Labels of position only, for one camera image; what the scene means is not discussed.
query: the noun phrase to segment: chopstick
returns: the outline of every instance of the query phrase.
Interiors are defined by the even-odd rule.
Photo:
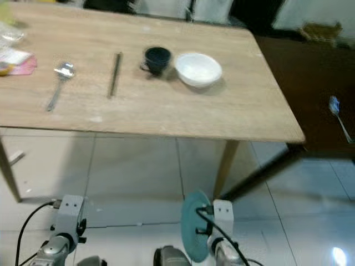
[[[116,80],[119,74],[119,66],[122,60],[123,53],[116,54],[116,60],[114,65],[114,70],[112,74],[111,86],[109,88],[109,92],[107,94],[107,98],[111,99],[112,96],[116,96],[117,87],[116,87]]]

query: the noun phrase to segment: spoon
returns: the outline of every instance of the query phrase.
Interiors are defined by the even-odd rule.
[[[329,109],[332,112],[332,114],[335,115],[338,118],[338,121],[339,121],[340,125],[342,126],[342,129],[343,129],[343,132],[345,134],[345,137],[346,137],[347,141],[349,143],[355,142],[355,140],[350,137],[350,135],[349,135],[348,131],[346,130],[342,120],[339,117],[340,102],[335,96],[331,96],[331,98],[329,100]]]
[[[55,72],[58,73],[58,86],[52,97],[52,100],[48,104],[47,111],[50,112],[54,109],[57,99],[59,97],[60,90],[62,89],[62,85],[64,82],[68,81],[74,76],[74,66],[71,63],[64,62],[61,63],[59,68],[54,69]]]

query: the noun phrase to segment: black cable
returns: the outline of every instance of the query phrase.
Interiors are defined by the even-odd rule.
[[[206,216],[204,216],[204,215],[201,213],[201,211],[205,211],[205,210],[206,210],[206,208],[204,208],[204,207],[197,208],[197,209],[196,209],[196,213],[197,213],[197,215],[199,215],[203,220],[205,220],[207,223],[212,224],[213,227],[215,227],[215,228],[228,240],[228,242],[231,243],[231,245],[232,245],[232,246],[235,248],[235,250],[237,251],[239,257],[240,257],[240,258],[242,259],[242,261],[244,262],[245,266],[250,266],[248,260],[249,260],[250,262],[254,262],[254,263],[258,264],[258,265],[263,266],[260,262],[257,262],[257,261],[254,260],[254,259],[246,259],[246,258],[244,257],[244,255],[243,255],[242,251],[240,251],[238,243],[237,243],[237,242],[233,242],[233,240],[232,240],[218,225],[216,225],[214,221],[208,219]]]
[[[257,260],[254,260],[254,259],[246,259],[248,262],[253,262],[253,263],[255,263],[255,264],[257,264],[257,265],[260,265],[260,266],[264,266],[264,265],[262,265],[260,262],[258,262]]]
[[[42,209],[43,207],[45,206],[48,206],[48,205],[53,205],[53,202],[50,201],[50,202],[47,202],[47,203],[44,203],[42,204],[41,206],[39,206],[37,209],[35,209],[26,219],[26,221],[24,222],[22,228],[21,228],[21,231],[20,231],[20,235],[18,236],[18,240],[17,240],[17,249],[16,249],[16,260],[15,260],[15,266],[19,266],[18,265],[18,260],[19,260],[19,256],[20,256],[20,245],[21,245],[21,238],[22,238],[22,235],[23,235],[23,231],[27,225],[27,223],[29,222],[29,220],[32,218],[32,216],[38,212],[40,209]]]
[[[37,255],[37,252],[36,253],[34,253],[31,257],[29,257],[28,259],[26,259],[23,263],[21,263],[19,266],[24,266],[24,264],[26,263],[26,262],[28,262],[30,259],[33,259],[35,256]]]

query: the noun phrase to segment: floor tile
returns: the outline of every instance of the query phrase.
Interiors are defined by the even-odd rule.
[[[179,139],[185,195],[202,190],[212,199],[224,146],[224,141]],[[251,143],[241,142],[222,192],[227,192],[256,169],[258,169],[258,162]],[[278,217],[266,185],[261,185],[238,199],[234,203],[234,216],[235,219]]]
[[[8,128],[4,135],[7,136],[34,136],[34,137],[93,137],[93,132],[41,130],[41,129],[16,129]]]
[[[97,138],[87,196],[91,227],[178,222],[175,139]]]
[[[256,157],[261,166],[270,162],[276,155],[287,149],[283,142],[252,142]]]
[[[0,127],[0,135],[5,135],[7,128],[6,127]]]
[[[141,227],[108,227],[87,229],[83,235],[86,244],[79,244],[75,254],[75,263],[98,255],[108,265],[150,265],[153,261],[142,264]]]
[[[180,224],[90,228],[86,244],[77,247],[75,262],[98,255],[108,265],[152,265],[154,252],[165,245],[184,251]]]
[[[355,213],[282,219],[298,266],[355,265]],[[340,248],[346,264],[336,264],[333,249]]]
[[[25,157],[12,166],[23,197],[15,203],[0,174],[0,230],[19,230],[40,204],[64,195],[85,193],[93,138],[9,137],[3,138],[7,154],[23,151]],[[29,222],[28,229],[48,229],[56,211],[46,207]]]
[[[349,197],[355,200],[355,164],[351,160],[330,160],[329,162]]]
[[[246,258],[255,259],[263,265],[296,265],[279,220],[235,222],[233,240],[239,243],[239,248]],[[215,265],[213,262],[209,257],[206,261],[194,265],[212,266]]]
[[[142,226],[142,233],[142,261],[144,265],[152,265],[155,250],[166,245],[178,248],[187,256],[182,243],[180,224]]]
[[[0,265],[14,265],[19,231],[0,231]],[[19,262],[22,263],[36,253],[44,241],[50,237],[50,231],[25,231],[21,239]],[[67,257],[66,265],[73,265],[74,253]]]
[[[137,14],[151,16],[185,19],[188,0],[179,1],[136,1],[135,11]]]
[[[355,210],[326,160],[301,160],[267,183],[281,216]]]

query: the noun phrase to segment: wooden table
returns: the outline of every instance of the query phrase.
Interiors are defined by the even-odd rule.
[[[26,25],[19,49],[33,52],[31,76],[0,83],[0,126],[225,139],[215,195],[219,195],[237,141],[300,143],[304,135],[253,35],[244,29],[85,11],[47,4],[12,3]],[[205,53],[223,68],[208,89],[184,85],[170,68],[161,78],[139,69],[147,47],[160,45],[174,56]],[[122,52],[116,97],[107,93],[115,53]],[[60,62],[75,65],[53,112],[45,108],[57,83]],[[20,201],[6,154],[1,169]]]
[[[288,144],[288,150],[222,195],[225,200],[248,193],[302,157],[355,159],[355,144],[347,142],[329,110],[329,99],[335,95],[341,102],[341,119],[354,134],[355,51],[266,37],[256,40],[307,141]]]

